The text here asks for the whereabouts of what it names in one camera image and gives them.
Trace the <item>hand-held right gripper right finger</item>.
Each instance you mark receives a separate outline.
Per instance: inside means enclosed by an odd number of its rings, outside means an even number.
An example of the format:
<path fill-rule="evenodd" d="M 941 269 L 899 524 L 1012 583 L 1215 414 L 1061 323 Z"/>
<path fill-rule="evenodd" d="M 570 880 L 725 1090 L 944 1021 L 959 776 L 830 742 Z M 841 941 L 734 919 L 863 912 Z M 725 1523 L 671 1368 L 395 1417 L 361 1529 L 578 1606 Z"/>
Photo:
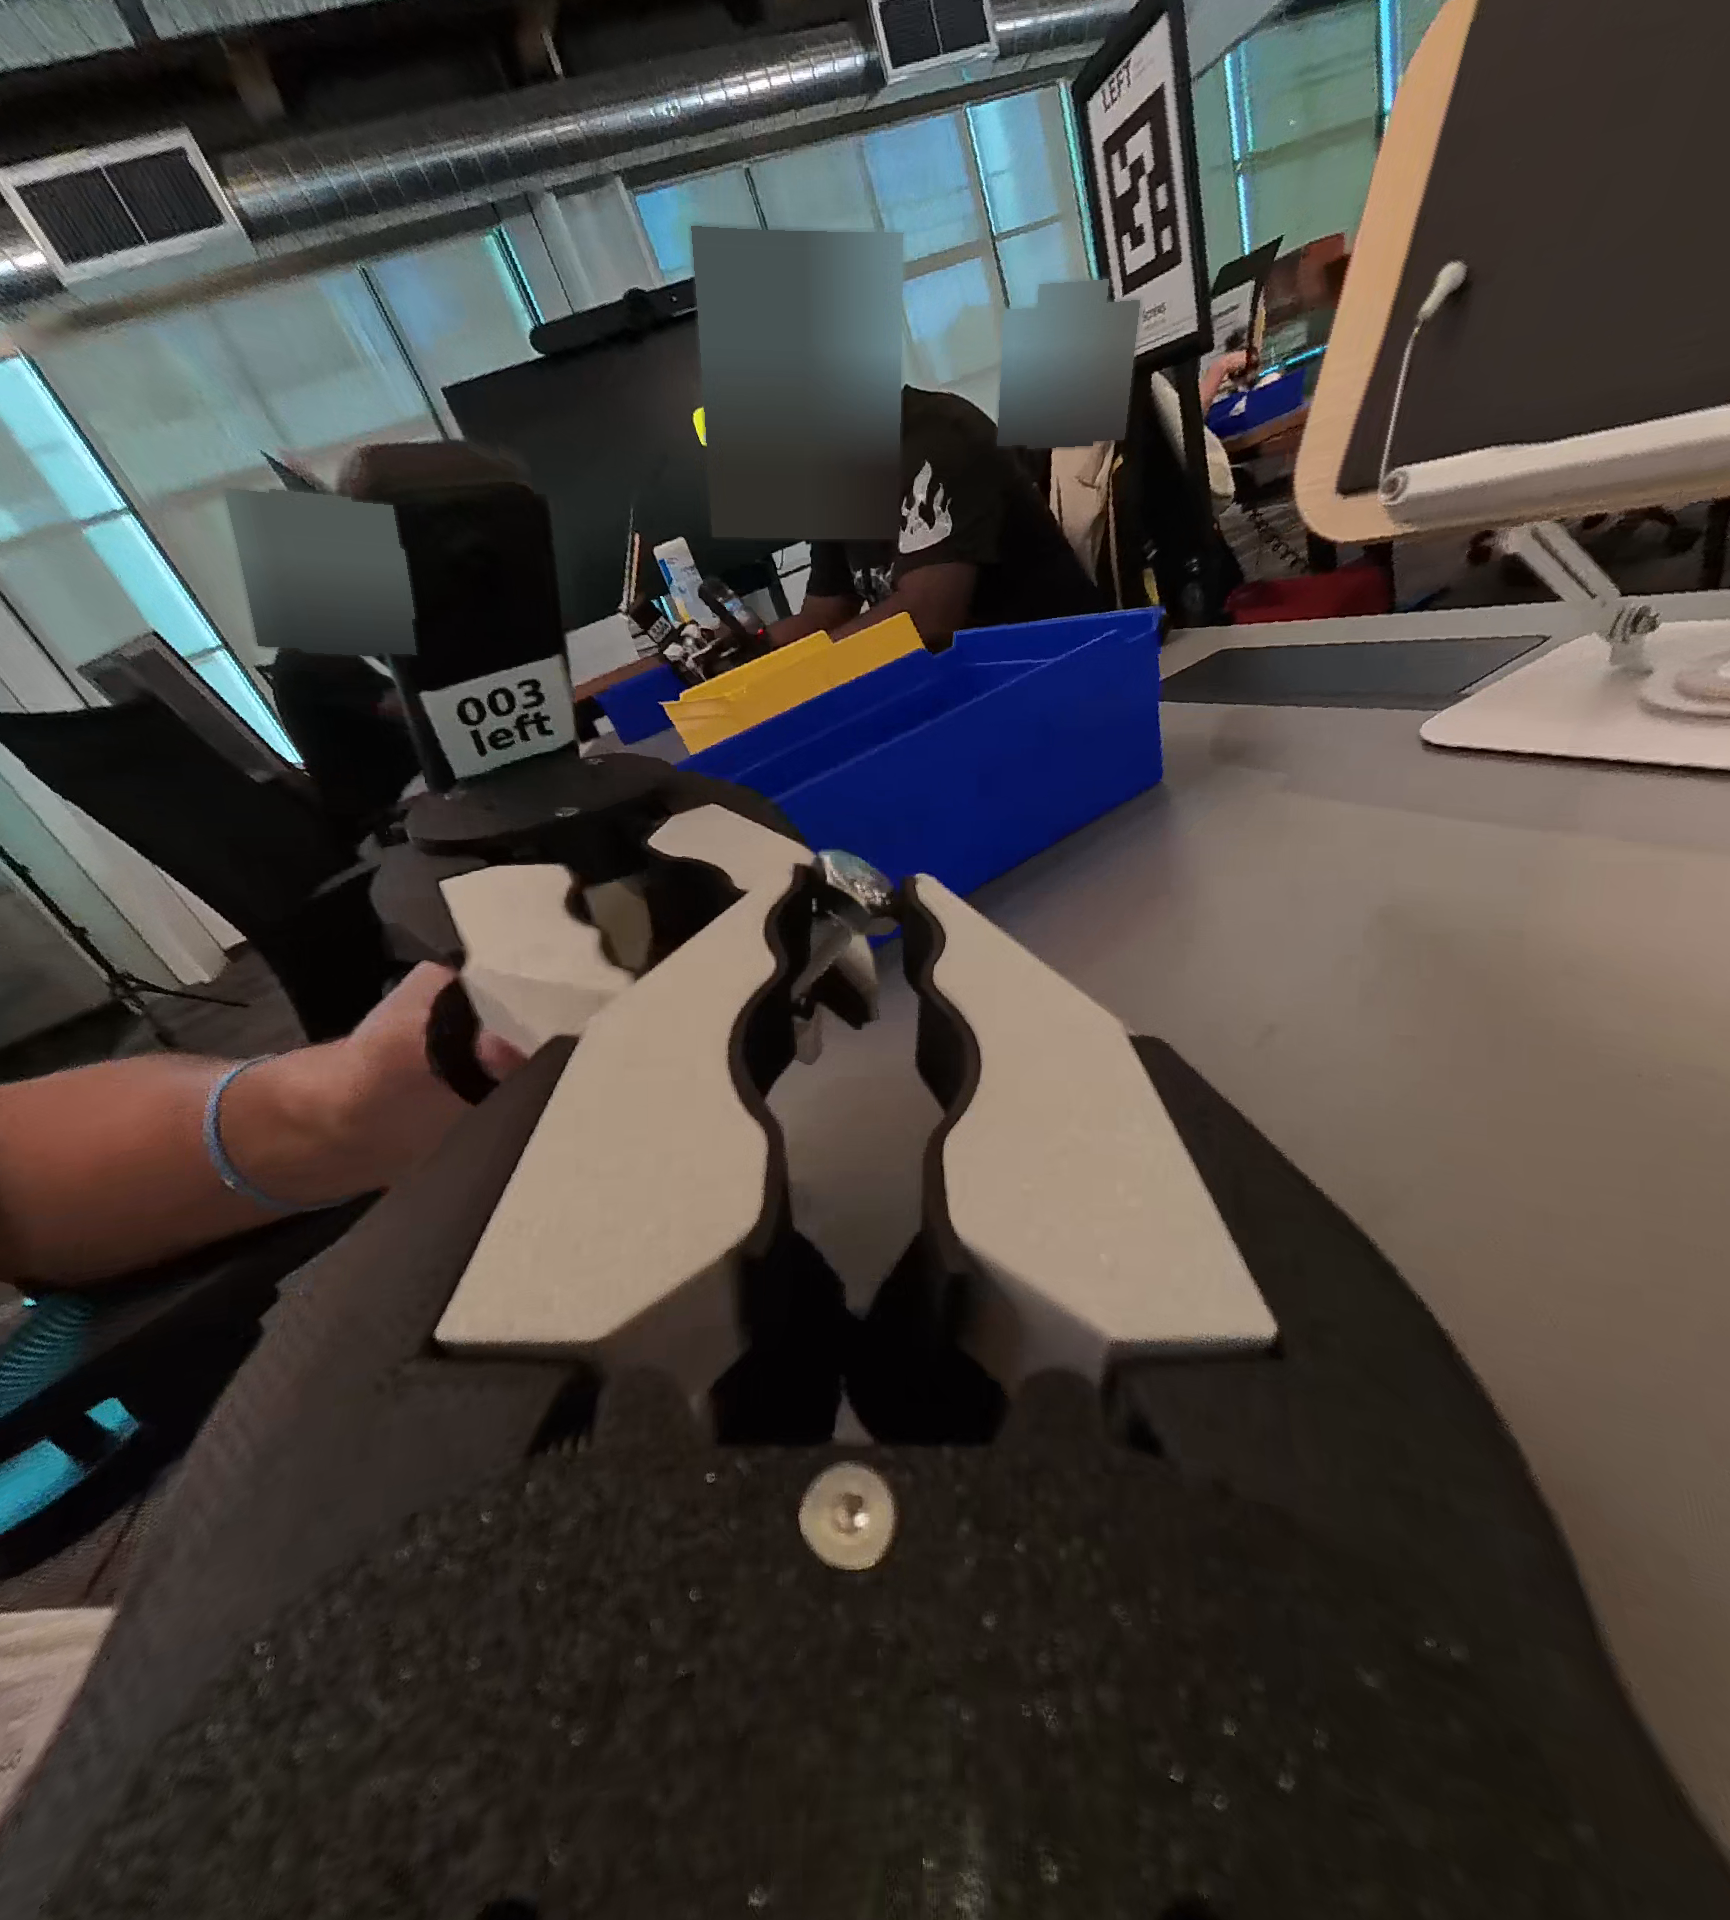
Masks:
<path fill-rule="evenodd" d="M 903 904 L 924 1244 L 993 1379 L 1266 1352 L 1278 1320 L 1130 1028 L 936 876 Z"/>

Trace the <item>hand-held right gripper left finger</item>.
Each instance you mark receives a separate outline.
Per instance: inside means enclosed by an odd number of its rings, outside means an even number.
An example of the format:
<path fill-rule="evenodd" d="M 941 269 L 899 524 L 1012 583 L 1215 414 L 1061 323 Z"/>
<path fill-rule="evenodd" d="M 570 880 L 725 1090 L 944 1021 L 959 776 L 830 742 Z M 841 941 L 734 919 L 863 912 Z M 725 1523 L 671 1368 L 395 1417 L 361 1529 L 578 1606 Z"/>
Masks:
<path fill-rule="evenodd" d="M 776 869 L 593 1016 L 435 1327 L 440 1352 L 677 1384 L 739 1362 L 739 1271 L 784 1189 L 734 1032 L 791 987 L 778 914 L 811 876 Z"/>

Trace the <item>person's left forearm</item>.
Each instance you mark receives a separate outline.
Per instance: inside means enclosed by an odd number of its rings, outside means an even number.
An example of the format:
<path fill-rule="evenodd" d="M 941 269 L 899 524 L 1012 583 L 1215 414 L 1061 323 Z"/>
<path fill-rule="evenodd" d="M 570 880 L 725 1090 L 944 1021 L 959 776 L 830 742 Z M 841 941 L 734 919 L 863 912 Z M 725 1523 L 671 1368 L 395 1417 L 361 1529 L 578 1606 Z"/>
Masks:
<path fill-rule="evenodd" d="M 326 1112 L 332 1048 L 309 1048 L 316 1165 L 330 1209 L 376 1192 L 411 1165 L 342 1144 Z M 227 1066 L 133 1059 L 0 1084 L 0 1284 L 94 1284 L 260 1226 L 207 1162 L 207 1090 Z"/>

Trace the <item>person's left hand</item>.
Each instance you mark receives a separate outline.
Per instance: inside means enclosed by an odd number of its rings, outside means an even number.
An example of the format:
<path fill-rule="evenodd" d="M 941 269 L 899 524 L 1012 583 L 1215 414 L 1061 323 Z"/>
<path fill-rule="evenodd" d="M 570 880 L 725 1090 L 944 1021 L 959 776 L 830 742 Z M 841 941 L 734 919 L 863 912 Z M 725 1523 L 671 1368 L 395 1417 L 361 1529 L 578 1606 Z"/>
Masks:
<path fill-rule="evenodd" d="M 472 1102 L 440 1066 L 439 1032 L 454 1014 L 474 1014 L 458 973 L 421 964 L 330 1046 L 325 1112 L 341 1144 L 411 1165 L 465 1119 Z"/>

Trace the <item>black monitor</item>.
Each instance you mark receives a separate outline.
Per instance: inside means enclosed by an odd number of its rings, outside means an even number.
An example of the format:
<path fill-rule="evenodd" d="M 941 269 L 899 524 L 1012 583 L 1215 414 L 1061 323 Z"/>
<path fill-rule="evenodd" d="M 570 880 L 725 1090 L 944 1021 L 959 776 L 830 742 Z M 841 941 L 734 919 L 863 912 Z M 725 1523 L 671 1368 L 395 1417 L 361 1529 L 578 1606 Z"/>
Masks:
<path fill-rule="evenodd" d="M 637 327 L 621 302 L 548 323 L 535 354 L 453 382 L 462 437 L 518 462 L 548 507 L 566 628 L 623 609 L 631 543 L 687 540 L 700 573 L 778 599 L 778 550 L 713 532 L 699 327 L 693 313 Z"/>

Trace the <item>small blue plastic bin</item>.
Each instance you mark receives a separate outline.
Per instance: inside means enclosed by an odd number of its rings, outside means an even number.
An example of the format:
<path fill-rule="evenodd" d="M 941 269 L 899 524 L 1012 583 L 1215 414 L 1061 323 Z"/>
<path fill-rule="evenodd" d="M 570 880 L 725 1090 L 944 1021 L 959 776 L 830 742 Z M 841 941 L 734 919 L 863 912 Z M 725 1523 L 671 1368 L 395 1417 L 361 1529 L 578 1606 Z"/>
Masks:
<path fill-rule="evenodd" d="M 685 693 L 687 682 L 673 663 L 647 660 L 631 674 L 612 677 L 593 695 L 593 701 L 616 740 L 634 749 L 675 730 L 668 708 L 675 708 Z"/>

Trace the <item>yellow plastic bin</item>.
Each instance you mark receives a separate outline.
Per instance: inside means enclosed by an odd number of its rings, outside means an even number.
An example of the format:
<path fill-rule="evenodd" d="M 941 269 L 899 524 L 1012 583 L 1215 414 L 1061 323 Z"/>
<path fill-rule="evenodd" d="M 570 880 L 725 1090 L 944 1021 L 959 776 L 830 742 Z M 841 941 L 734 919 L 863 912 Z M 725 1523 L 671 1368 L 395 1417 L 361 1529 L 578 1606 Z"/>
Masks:
<path fill-rule="evenodd" d="M 853 636 L 816 632 L 765 658 L 695 684 L 660 712 L 697 756 L 807 703 L 863 681 L 894 660 L 920 656 L 926 642 L 910 614 L 899 612 Z"/>

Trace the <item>large white ceiling vent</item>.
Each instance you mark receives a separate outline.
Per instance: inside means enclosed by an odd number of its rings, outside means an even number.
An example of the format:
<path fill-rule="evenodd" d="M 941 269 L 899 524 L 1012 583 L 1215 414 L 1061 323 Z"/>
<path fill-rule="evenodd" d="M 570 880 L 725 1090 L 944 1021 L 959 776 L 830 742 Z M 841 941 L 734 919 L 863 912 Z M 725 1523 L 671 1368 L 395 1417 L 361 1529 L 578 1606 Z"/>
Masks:
<path fill-rule="evenodd" d="M 257 259 L 244 219 L 186 127 L 0 164 L 0 199 L 64 287 Z"/>

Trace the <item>dark grey desk mat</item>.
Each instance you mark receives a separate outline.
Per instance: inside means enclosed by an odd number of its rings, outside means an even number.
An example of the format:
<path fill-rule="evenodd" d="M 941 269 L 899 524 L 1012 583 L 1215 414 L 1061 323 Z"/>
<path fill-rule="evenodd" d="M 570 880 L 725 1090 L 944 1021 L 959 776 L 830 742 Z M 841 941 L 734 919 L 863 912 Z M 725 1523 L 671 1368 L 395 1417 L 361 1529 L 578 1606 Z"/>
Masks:
<path fill-rule="evenodd" d="M 1165 679 L 1161 698 L 1201 708 L 1441 712 L 1544 646 L 1544 636 L 1224 646 Z"/>

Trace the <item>red bag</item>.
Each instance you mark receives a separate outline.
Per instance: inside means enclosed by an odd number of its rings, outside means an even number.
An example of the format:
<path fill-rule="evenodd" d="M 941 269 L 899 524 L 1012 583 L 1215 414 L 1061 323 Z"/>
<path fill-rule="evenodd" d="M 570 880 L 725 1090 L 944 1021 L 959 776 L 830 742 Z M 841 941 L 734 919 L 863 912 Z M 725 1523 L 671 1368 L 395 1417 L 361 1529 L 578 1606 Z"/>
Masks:
<path fill-rule="evenodd" d="M 1256 580 L 1228 593 L 1232 624 L 1287 624 L 1303 620 L 1372 618 L 1397 609 L 1395 583 L 1385 564 L 1362 559 L 1323 573 Z"/>

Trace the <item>white pad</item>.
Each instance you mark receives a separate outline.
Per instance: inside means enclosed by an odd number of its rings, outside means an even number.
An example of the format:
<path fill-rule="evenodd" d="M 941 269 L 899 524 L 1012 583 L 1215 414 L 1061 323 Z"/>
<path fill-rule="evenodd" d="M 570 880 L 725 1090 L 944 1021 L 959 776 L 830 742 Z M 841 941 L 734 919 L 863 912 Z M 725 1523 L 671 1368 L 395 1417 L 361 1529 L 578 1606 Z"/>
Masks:
<path fill-rule="evenodd" d="M 1649 641 L 1653 671 L 1726 651 L 1730 618 L 1675 620 Z M 1730 776 L 1730 725 L 1642 708 L 1644 681 L 1612 671 L 1603 636 L 1579 636 L 1430 719 L 1422 742 L 1448 752 Z"/>

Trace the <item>small white ceiling vent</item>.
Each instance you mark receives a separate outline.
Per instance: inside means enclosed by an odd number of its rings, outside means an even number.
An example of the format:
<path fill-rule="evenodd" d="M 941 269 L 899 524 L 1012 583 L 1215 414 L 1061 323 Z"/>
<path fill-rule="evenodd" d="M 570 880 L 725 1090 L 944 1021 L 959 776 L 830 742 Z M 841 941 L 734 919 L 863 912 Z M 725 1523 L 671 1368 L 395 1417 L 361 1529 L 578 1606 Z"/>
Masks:
<path fill-rule="evenodd" d="M 867 11 L 889 84 L 1000 55 L 990 3 L 868 3 Z"/>

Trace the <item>printed marker sign stand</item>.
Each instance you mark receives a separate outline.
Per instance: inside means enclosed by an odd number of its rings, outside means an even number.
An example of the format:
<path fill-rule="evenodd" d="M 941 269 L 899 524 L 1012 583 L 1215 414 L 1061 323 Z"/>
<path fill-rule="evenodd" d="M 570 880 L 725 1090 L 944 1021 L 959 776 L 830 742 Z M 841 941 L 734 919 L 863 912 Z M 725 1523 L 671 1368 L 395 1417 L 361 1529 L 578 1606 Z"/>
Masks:
<path fill-rule="evenodd" d="M 1154 373 L 1213 341 L 1189 8 L 1124 13 L 1070 84 L 1092 260 L 1138 314 L 1135 366 Z"/>

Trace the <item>black board with wooden rim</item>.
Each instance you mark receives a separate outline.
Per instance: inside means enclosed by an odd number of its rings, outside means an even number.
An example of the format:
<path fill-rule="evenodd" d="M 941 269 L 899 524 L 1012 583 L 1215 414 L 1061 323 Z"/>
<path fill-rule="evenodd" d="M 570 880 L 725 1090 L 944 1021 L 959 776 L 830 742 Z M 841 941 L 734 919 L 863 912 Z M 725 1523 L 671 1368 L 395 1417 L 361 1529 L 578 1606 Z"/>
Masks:
<path fill-rule="evenodd" d="M 1730 410 L 1730 4 L 1443 4 L 1380 140 L 1294 468 L 1308 530 L 1408 519 L 1387 471 Z M 1730 449 L 1516 483 L 1525 519 L 1730 499 Z"/>

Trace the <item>silver air duct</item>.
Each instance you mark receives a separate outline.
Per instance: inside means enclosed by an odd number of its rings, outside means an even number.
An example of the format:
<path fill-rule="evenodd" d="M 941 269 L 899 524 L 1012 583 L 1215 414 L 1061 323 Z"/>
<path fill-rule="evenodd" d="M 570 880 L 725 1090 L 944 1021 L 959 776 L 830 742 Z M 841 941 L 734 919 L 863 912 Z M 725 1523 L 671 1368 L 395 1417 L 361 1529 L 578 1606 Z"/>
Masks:
<path fill-rule="evenodd" d="M 892 87 L 879 37 L 844 19 L 278 139 L 224 157 L 218 181 L 255 246 L 328 246 L 850 111 Z"/>

